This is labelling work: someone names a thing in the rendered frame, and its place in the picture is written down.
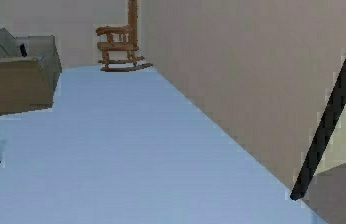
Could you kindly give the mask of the olive green sofa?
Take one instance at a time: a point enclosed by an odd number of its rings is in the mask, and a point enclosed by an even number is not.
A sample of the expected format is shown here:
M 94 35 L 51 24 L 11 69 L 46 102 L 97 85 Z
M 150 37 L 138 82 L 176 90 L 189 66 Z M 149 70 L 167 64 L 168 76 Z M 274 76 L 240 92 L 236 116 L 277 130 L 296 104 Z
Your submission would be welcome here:
M 0 116 L 51 108 L 61 72 L 54 36 L 15 37 L 0 28 Z

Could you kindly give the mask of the brown wooden rocking chair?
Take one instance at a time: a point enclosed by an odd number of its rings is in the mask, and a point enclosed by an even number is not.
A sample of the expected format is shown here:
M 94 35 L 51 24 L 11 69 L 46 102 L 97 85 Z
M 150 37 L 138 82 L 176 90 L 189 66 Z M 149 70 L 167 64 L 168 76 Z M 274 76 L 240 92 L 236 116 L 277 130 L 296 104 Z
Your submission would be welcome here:
M 152 63 L 142 63 L 143 56 L 137 56 L 138 46 L 138 1 L 127 0 L 127 24 L 122 26 L 98 27 L 98 37 L 105 35 L 105 41 L 99 41 L 97 48 L 101 52 L 99 63 L 102 72 L 131 72 L 152 67 Z M 123 60 L 112 60 L 110 52 L 125 52 Z

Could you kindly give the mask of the black door frame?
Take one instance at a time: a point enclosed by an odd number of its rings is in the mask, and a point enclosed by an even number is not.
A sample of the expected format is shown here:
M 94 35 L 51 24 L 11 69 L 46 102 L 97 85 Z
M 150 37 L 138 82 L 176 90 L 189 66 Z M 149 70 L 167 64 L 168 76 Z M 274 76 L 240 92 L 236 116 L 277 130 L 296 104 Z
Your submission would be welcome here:
M 346 57 L 342 63 L 335 85 L 315 131 L 309 150 L 302 164 L 297 180 L 290 193 L 290 199 L 297 201 L 305 196 L 316 173 L 317 167 L 327 148 L 346 105 Z

